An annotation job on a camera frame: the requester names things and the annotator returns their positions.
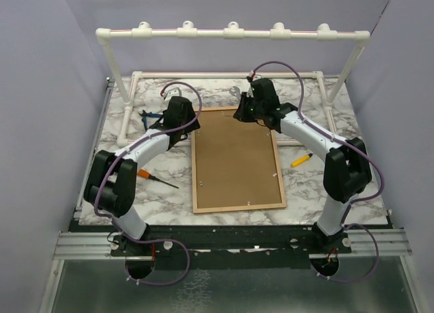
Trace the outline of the brown wooden picture frame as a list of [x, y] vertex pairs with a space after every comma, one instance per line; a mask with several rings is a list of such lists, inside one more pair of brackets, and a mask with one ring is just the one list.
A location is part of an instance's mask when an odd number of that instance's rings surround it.
[[240, 123], [235, 110], [204, 108], [191, 134], [195, 214], [287, 206], [275, 132]]

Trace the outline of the yellow black screwdriver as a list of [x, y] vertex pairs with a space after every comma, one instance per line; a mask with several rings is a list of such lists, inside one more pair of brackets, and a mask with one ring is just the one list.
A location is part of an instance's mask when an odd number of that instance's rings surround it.
[[311, 157], [313, 156], [313, 153], [308, 153], [302, 157], [300, 157], [299, 159], [296, 159], [295, 161], [293, 161], [291, 163], [291, 167], [297, 167], [303, 163], [305, 163], [306, 161], [308, 161]]

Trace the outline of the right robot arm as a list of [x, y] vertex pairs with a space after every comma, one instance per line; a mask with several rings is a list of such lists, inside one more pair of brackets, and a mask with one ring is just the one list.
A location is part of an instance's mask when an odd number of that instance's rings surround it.
[[301, 109], [281, 103], [272, 80], [248, 79], [250, 88], [240, 94], [234, 119], [244, 123], [262, 121], [270, 130], [287, 135], [306, 146], [324, 163], [323, 187], [328, 196], [314, 224], [313, 248], [326, 253], [336, 244], [349, 212], [350, 201], [372, 181], [366, 147], [362, 140], [346, 140], [311, 122]]

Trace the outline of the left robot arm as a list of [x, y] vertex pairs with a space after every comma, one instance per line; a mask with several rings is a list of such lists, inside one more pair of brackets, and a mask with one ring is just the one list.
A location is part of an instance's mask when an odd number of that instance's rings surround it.
[[111, 219], [128, 235], [126, 247], [133, 254], [146, 253], [150, 245], [149, 225], [133, 208], [138, 171], [199, 128], [191, 101], [174, 96], [141, 138], [116, 152], [101, 150], [95, 155], [83, 199], [93, 205], [97, 216]]

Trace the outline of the silver open-end wrench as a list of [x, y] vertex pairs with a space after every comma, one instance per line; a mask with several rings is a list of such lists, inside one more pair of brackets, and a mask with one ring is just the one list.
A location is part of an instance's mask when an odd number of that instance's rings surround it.
[[232, 86], [232, 87], [229, 89], [229, 93], [230, 93], [232, 96], [235, 96], [237, 99], [240, 99], [240, 98], [241, 98], [241, 91], [240, 91], [240, 89], [239, 89], [237, 86]]

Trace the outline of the white PVC pipe rack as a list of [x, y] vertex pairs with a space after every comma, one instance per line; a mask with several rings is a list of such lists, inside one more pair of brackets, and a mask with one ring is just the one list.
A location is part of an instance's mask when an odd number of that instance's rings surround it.
[[356, 31], [337, 31], [332, 30], [326, 23], [320, 24], [317, 30], [300, 31], [290, 30], [283, 23], [277, 22], [269, 30], [246, 30], [240, 28], [237, 22], [229, 22], [226, 28], [222, 29], [198, 29], [194, 24], [187, 20], [180, 28], [171, 29], [154, 29], [151, 28], [148, 22], [141, 22], [138, 27], [127, 30], [113, 30], [109, 28], [98, 28], [96, 30], [96, 38], [103, 48], [109, 68], [113, 74], [113, 78], [118, 87], [119, 93], [123, 100], [123, 120], [120, 132], [117, 136], [117, 145], [124, 147], [129, 144], [127, 132], [130, 126], [130, 118], [134, 107], [134, 98], [136, 94], [136, 86], [140, 79], [231, 79], [244, 78], [242, 72], [143, 72], [134, 71], [132, 73], [131, 84], [129, 88], [125, 87], [122, 76], [115, 59], [111, 41], [113, 39], [131, 38], [131, 39], [152, 39], [173, 37], [177, 39], [268, 39], [272, 41], [290, 41], [295, 39], [306, 39], [316, 41], [354, 41], [355, 48], [352, 51], [347, 63], [345, 64], [338, 80], [333, 86], [330, 93], [326, 91], [325, 77], [321, 71], [302, 72], [303, 78], [316, 79], [319, 86], [323, 111], [328, 122], [328, 126], [333, 133], [337, 132], [334, 115], [332, 114], [332, 106], [340, 88], [346, 81], [349, 73], [360, 57], [362, 51], [368, 44], [371, 33], [367, 30]]

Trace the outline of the blue handled pliers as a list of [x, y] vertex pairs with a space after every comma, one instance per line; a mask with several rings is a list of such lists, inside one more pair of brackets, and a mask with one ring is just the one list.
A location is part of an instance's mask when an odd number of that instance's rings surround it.
[[160, 113], [147, 112], [142, 110], [139, 115], [141, 116], [141, 121], [144, 125], [144, 130], [146, 131], [149, 128], [148, 119], [160, 119], [163, 115]]

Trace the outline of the orange handled screwdriver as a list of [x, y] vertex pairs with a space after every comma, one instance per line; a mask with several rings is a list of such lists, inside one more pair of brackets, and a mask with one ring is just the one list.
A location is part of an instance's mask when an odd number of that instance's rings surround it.
[[153, 180], [153, 181], [156, 181], [156, 182], [159, 182], [159, 183], [162, 183], [162, 184], [165, 184], [165, 185], [171, 186], [172, 188], [177, 188], [177, 189], [178, 189], [177, 186], [175, 186], [175, 185], [173, 185], [173, 184], [171, 184], [171, 183], [169, 183], [169, 182], [163, 181], [162, 179], [160, 179], [160, 178], [158, 178], [158, 177], [156, 177], [156, 176], [150, 174], [149, 172], [147, 172], [147, 171], [145, 171], [145, 170], [143, 170], [143, 169], [140, 169], [140, 170], [137, 172], [137, 176], [138, 176], [138, 177], [141, 177], [141, 178], [144, 178], [144, 179]]

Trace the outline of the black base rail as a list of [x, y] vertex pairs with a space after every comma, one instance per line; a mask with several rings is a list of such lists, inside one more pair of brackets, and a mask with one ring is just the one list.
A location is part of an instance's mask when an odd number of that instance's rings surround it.
[[295, 268], [314, 259], [403, 256], [411, 253], [406, 233], [388, 226], [368, 232], [352, 227], [320, 245], [310, 226], [152, 226], [150, 245], [139, 245], [106, 228], [109, 259], [138, 261], [158, 270]]

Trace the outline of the aluminium extrusion rail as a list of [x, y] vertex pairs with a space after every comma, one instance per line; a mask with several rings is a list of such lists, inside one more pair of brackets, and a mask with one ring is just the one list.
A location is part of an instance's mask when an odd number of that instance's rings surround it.
[[61, 232], [54, 250], [57, 260], [109, 259], [108, 232]]

